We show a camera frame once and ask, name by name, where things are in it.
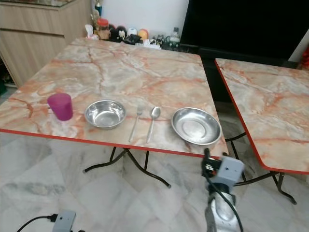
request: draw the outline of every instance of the red table edge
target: red table edge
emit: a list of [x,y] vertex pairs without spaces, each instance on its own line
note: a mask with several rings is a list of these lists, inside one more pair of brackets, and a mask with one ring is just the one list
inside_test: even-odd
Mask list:
[[262,159],[260,158],[260,155],[259,155],[259,153],[257,152],[257,149],[256,149],[256,147],[255,147],[255,145],[254,145],[253,139],[252,139],[251,135],[249,134],[249,130],[248,130],[248,128],[247,128],[247,126],[246,126],[246,124],[245,124],[245,122],[244,122],[244,120],[243,120],[243,118],[242,118],[242,116],[241,116],[241,114],[240,114],[240,111],[239,111],[239,109],[238,109],[238,107],[237,107],[237,105],[236,105],[236,102],[235,102],[235,100],[234,100],[234,98],[233,98],[233,95],[232,95],[230,89],[228,88],[228,85],[227,85],[227,83],[226,83],[226,81],[225,81],[225,79],[224,79],[224,76],[223,76],[223,74],[222,74],[222,72],[221,72],[221,69],[220,69],[219,64],[217,63],[217,60],[215,60],[215,64],[216,64],[217,69],[218,69],[218,71],[219,71],[219,73],[220,73],[220,76],[221,76],[221,78],[222,78],[222,80],[223,80],[223,83],[224,83],[225,88],[226,88],[226,90],[227,90],[227,92],[228,92],[228,95],[230,96],[230,98],[231,98],[231,100],[232,100],[232,103],[233,103],[233,105],[234,105],[234,107],[235,107],[235,109],[236,109],[237,115],[238,115],[238,117],[240,118],[240,121],[241,121],[241,123],[242,123],[242,126],[243,126],[243,128],[244,128],[244,130],[245,130],[245,132],[246,132],[246,134],[247,134],[247,137],[248,137],[248,139],[249,139],[249,141],[250,141],[250,144],[251,144],[251,146],[252,146],[252,148],[253,148],[253,151],[254,151],[254,153],[255,153],[255,156],[256,156],[256,158],[257,158],[257,160],[258,160],[260,166],[261,166],[262,168],[268,170],[268,171],[275,171],[275,172],[281,172],[281,173],[294,173],[294,174],[309,174],[309,172],[303,172],[303,171],[295,171],[295,170],[286,170],[286,169],[271,168],[271,167],[266,166],[266,165],[263,163],[263,161],[262,161]]
[[[75,139],[75,138],[68,138],[68,137],[61,137],[61,136],[54,136],[54,135],[47,135],[47,134],[37,134],[37,133],[17,131],[17,130],[15,131],[15,130],[8,130],[8,129],[0,129],[0,132],[10,133],[10,134],[21,134],[21,135],[26,135],[26,136],[33,136],[33,137],[40,137],[40,138],[47,138],[47,139],[57,139],[57,140],[64,140],[64,141],[80,142],[84,144],[97,144],[97,145],[115,146],[115,147],[121,147],[121,148],[130,148],[130,149],[153,151],[153,152],[160,152],[160,153],[169,153],[169,154],[191,156],[191,157],[198,157],[198,158],[204,157],[204,155],[189,153],[189,152],[171,151],[171,150],[134,146],[134,145],[113,144],[113,143],[107,143],[107,142],[92,141],[92,140],[86,140],[86,139]],[[211,157],[215,159],[220,158],[217,156],[211,156]]]

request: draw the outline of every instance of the jar with red lid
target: jar with red lid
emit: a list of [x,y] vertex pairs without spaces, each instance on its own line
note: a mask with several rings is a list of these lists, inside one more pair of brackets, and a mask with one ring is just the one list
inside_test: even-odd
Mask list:
[[98,18],[98,35],[100,39],[107,40],[110,38],[110,25],[105,18]]

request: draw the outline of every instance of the table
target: table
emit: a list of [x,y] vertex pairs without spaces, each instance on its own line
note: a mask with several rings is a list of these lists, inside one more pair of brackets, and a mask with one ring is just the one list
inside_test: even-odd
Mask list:
[[[57,92],[72,97],[69,121],[57,120],[48,107],[47,98]],[[102,99],[126,108],[126,119],[113,130],[95,128],[84,118],[86,107]],[[129,143],[139,104],[144,112]],[[147,144],[154,106],[161,108],[161,116]],[[198,55],[76,39],[0,106],[0,131],[123,147],[128,154],[133,148],[203,157],[205,146],[185,142],[171,127],[172,114],[182,107],[203,109],[218,120]],[[227,147],[222,135],[211,154],[220,157],[223,152]]]
[[216,64],[261,167],[281,179],[309,174],[309,72],[219,58]]

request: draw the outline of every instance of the wooden cabinet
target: wooden cabinet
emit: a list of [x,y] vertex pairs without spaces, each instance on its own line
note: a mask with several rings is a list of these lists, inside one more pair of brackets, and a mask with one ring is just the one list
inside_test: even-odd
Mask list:
[[75,38],[86,36],[90,2],[62,7],[0,2],[0,55],[20,87]]

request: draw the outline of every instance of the black cable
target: black cable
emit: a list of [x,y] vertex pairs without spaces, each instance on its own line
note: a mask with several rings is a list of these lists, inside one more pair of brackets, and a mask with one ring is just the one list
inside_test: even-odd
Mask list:
[[40,216],[40,217],[35,217],[31,219],[30,221],[26,222],[17,232],[21,232],[23,228],[25,228],[27,225],[29,225],[31,222],[35,221],[36,219],[40,218],[46,218],[49,219],[51,222],[55,222],[58,214],[53,214],[51,216]]
[[[209,157],[209,150],[206,151],[205,150],[205,156],[207,156],[207,158]],[[239,215],[235,209],[235,207],[232,205],[232,203],[221,193],[221,191],[213,184],[213,182],[210,180],[207,172],[204,173],[205,175],[205,178],[207,180],[207,182],[213,187],[213,189],[223,198],[223,200],[228,204],[228,206],[231,207],[231,209],[233,210],[236,218],[237,218],[237,221],[238,221],[238,224],[239,224],[239,228],[240,228],[240,231],[243,232],[243,227],[242,227],[242,223],[240,221],[240,218],[239,218]]]

